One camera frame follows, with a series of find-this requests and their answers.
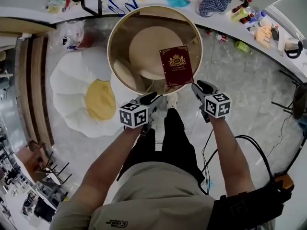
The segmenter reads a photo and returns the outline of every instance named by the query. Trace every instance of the foot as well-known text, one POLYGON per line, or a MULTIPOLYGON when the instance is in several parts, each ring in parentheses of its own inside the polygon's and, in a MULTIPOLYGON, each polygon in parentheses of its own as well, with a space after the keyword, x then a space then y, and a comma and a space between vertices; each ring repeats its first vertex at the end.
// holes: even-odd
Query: foot
POLYGON ((166 110, 170 109, 170 108, 175 108, 177 109, 177 102, 178 102, 178 94, 177 93, 173 93, 170 94, 166 97, 166 110))

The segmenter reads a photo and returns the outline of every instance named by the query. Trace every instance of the white countertop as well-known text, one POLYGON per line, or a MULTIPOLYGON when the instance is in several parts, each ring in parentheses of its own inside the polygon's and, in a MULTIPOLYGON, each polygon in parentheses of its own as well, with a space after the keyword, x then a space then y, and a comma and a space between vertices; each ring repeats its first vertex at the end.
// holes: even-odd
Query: white countertop
MULTIPOLYGON (((166 0, 144 0, 139 1, 136 0, 139 7, 144 7, 148 5, 167 5, 166 0)), ((97 11, 97 0, 85 0, 85 5, 94 10, 97 11)), ((231 12, 228 13, 221 13, 221 14, 214 14, 212 17, 209 18, 203 18, 200 15, 198 15, 195 12, 194 4, 189 4, 186 7, 183 8, 176 8, 178 11, 183 13, 185 16, 187 16, 193 23, 212 28, 214 30, 220 31, 222 33, 225 33, 227 35, 230 35, 232 37, 235 37, 259 50, 267 54, 268 56, 272 57, 279 63, 281 63, 283 66, 285 66, 287 69, 292 71, 299 79, 302 81, 307 80, 307 52, 306 50, 303 50, 301 56, 297 59, 290 59, 284 54, 284 56, 280 56, 277 52, 277 43, 271 39, 271 48, 266 49, 259 43, 257 43, 254 40, 254 36, 252 33, 250 33, 246 28, 247 26, 241 23, 235 23, 230 19, 231 12)), ((111 11, 103 11, 104 15, 107 14, 113 14, 111 11)), ((86 11, 84 11, 81 8, 81 5, 78 4, 76 6, 73 6, 70 8, 70 10, 61 12, 59 14, 54 15, 55 18, 53 20, 54 23, 61 22, 63 20, 69 20, 74 18, 80 18, 85 16, 90 16, 90 14, 86 11)), ((266 16, 266 20, 269 22, 275 22, 272 18, 269 16, 266 16)))

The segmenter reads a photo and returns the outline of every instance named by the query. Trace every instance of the cable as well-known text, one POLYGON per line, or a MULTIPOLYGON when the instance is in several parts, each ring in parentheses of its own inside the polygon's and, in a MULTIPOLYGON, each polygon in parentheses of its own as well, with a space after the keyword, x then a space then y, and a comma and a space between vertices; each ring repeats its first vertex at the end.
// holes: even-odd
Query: cable
MULTIPOLYGON (((265 156, 263 150, 261 149, 261 147, 259 146, 259 144, 250 136, 246 136, 246 135, 239 135, 239 136, 236 136, 235 138, 242 138, 242 139, 245 139, 245 140, 248 140, 251 144, 254 145, 254 147, 257 149, 257 151, 260 153, 262 159, 263 159, 263 162, 268 170, 268 173, 269 173, 269 177, 270 177, 270 182, 271 183, 275 183, 274 181, 274 178, 273 178, 273 175, 272 175, 272 172, 271 172, 271 169, 270 169, 270 165, 269 165, 269 162, 267 160, 267 157, 265 156)), ((210 163, 211 159, 214 157, 214 155, 217 153, 217 149, 214 151, 214 153, 211 155, 211 157, 209 158, 208 162, 205 164, 204 168, 202 169, 202 172, 205 171, 205 169, 208 167, 208 164, 210 163)))
MULTIPOLYGON (((291 116, 292 116, 292 115, 290 115, 288 118, 286 118, 286 119, 283 121, 283 125, 284 125, 285 121, 286 121, 287 119, 289 119, 291 116)), ((273 148, 272 148, 272 150, 270 151, 269 155, 266 156, 266 157, 269 157, 270 154, 273 152, 274 148, 277 147, 277 146, 282 142, 282 140, 283 140, 283 125, 282 125, 282 128, 280 129, 280 134, 281 134, 280 142, 278 142, 275 146, 273 146, 273 148)))
MULTIPOLYGON (((204 165, 204 166, 207 164, 207 161, 206 161, 206 159, 205 159, 205 149, 206 149, 206 147, 207 147, 207 145, 208 145, 208 142, 209 142, 209 140, 210 140, 210 137, 211 137, 212 133, 213 133, 213 129, 212 129, 211 132, 210 132, 210 135, 209 135, 209 137, 208 137, 208 139, 207 139, 207 142, 206 142, 204 148, 201 150, 201 153, 202 153, 202 156, 203 156, 203 165, 204 165)), ((209 181, 210 181, 209 168, 207 168, 207 170, 205 170, 206 189, 207 189, 207 193, 209 194, 210 183, 208 183, 208 178, 209 178, 209 181)))
POLYGON ((268 173, 269 173, 269 177, 270 177, 270 182, 271 183, 275 183, 274 181, 274 178, 273 178, 273 175, 272 175, 272 172, 271 172, 271 169, 270 169, 270 165, 269 165, 269 162, 268 162, 268 159, 266 158, 263 150, 261 149, 261 147, 258 145, 258 143, 250 136, 245 136, 245 135, 241 135, 241 136, 236 136, 236 138, 242 138, 242 139, 245 139, 245 140, 248 140, 250 143, 252 143, 254 145, 254 147, 258 150, 258 152, 260 153, 262 159, 263 159, 263 162, 265 164, 265 166, 267 167, 267 170, 268 170, 268 173))
POLYGON ((208 163, 205 163, 205 149, 206 149, 206 147, 207 147, 207 145, 208 145, 208 142, 209 142, 209 140, 210 140, 210 137, 211 137, 211 135, 212 135, 212 133, 213 133, 213 129, 211 130, 211 132, 210 132, 210 135, 209 135, 209 137, 208 137, 208 139, 207 139, 207 142, 206 142, 206 145, 204 146, 204 148, 201 150, 201 153, 202 153, 202 156, 203 156, 203 159, 204 159, 204 168, 202 169, 202 171, 201 172, 203 172, 204 170, 205 170, 205 168, 206 168, 206 164, 208 164, 208 163))
POLYGON ((202 191, 203 194, 208 195, 208 194, 205 192, 205 190, 203 190, 203 188, 201 187, 201 184, 200 184, 200 183, 198 183, 198 187, 200 188, 200 190, 202 191))

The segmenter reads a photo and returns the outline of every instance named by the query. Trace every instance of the book cover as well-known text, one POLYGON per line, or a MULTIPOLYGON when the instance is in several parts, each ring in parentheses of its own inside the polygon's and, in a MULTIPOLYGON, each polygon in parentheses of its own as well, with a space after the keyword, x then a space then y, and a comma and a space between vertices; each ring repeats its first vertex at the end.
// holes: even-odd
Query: book cover
POLYGON ((168 87, 194 82, 187 46, 162 49, 160 57, 168 87))

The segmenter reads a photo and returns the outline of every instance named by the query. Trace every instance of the shirt logo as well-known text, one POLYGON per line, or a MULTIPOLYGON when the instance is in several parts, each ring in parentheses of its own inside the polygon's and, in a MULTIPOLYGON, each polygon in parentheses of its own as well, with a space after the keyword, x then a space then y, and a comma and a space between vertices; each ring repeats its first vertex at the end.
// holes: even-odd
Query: shirt logo
POLYGON ((115 227, 115 228, 125 228, 126 226, 128 226, 128 222, 125 220, 109 220, 106 221, 106 224, 110 224, 111 227, 115 227))

